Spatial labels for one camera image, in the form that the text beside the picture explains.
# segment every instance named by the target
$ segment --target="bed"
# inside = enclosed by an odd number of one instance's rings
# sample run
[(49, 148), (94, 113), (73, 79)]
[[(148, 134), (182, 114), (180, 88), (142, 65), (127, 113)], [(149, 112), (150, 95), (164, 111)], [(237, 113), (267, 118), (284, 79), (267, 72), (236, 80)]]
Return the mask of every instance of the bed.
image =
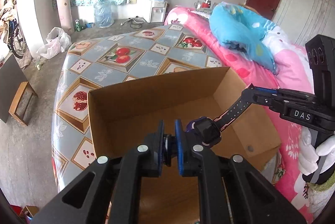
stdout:
[[(264, 44), (273, 54), (277, 64), (277, 73), (250, 61), (240, 51), (229, 50), (221, 46), (214, 37), (209, 23), (203, 17), (193, 13), (193, 8), (177, 6), (168, 14), (165, 24), (183, 24), (219, 57), (220, 61), (233, 68), (244, 80), (245, 84), (265, 88), (286, 88), (313, 93), (313, 76), (309, 69), (306, 51), (303, 47), (292, 45), (280, 27), (275, 27), (264, 38)], [(299, 136), (301, 126), (282, 120), (277, 113), (264, 107), (276, 127), (282, 145), (279, 149), (280, 158), (277, 160), (278, 181), (275, 187), (301, 213), (308, 222), (313, 215), (309, 212), (308, 186), (298, 170)]]

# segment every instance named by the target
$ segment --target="open cardboard box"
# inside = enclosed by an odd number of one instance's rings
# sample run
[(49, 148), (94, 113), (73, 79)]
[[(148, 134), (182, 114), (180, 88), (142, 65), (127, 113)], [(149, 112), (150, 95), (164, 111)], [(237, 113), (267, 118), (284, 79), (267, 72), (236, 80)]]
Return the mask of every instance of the open cardboard box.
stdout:
[[(123, 156), (155, 132), (163, 119), (174, 134), (174, 121), (224, 113), (241, 95), (244, 82), (229, 67), (190, 70), (136, 79), (88, 93), (88, 113), (97, 157)], [(251, 105), (222, 134), (213, 151), (244, 156), (261, 170), (275, 155), (280, 139), (262, 106)], [(174, 158), (160, 178), (142, 178), (139, 223), (177, 224), (199, 220), (198, 180), (183, 178)]]

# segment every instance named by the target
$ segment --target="blue pillow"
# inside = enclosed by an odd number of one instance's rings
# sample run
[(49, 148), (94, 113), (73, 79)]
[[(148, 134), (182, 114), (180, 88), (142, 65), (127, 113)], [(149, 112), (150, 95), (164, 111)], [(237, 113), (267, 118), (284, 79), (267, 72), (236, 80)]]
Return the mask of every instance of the blue pillow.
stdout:
[(213, 9), (209, 25), (222, 46), (247, 52), (251, 60), (276, 74), (273, 55), (261, 42), (276, 26), (273, 22), (241, 6), (222, 2)]

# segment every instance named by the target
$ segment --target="white glove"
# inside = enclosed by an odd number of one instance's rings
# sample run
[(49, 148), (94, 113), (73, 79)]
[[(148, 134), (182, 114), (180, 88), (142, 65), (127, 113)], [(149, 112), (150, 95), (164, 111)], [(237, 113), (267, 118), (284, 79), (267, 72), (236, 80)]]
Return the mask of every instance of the white glove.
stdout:
[(335, 163), (335, 135), (329, 137), (319, 145), (316, 150), (311, 145), (312, 136), (308, 128), (303, 127), (299, 139), (298, 168), (301, 173), (309, 175), (318, 169), (317, 160), (320, 156), (327, 155), (326, 161), (321, 169), (325, 172)]

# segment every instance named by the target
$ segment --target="watch face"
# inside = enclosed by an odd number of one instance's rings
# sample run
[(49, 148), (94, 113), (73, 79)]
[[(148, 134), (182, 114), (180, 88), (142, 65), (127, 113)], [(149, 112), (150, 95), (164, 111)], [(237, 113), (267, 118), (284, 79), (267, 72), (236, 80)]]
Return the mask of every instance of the watch face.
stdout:
[(220, 138), (221, 132), (210, 118), (204, 118), (194, 123), (194, 129), (202, 138), (204, 144), (210, 144)]

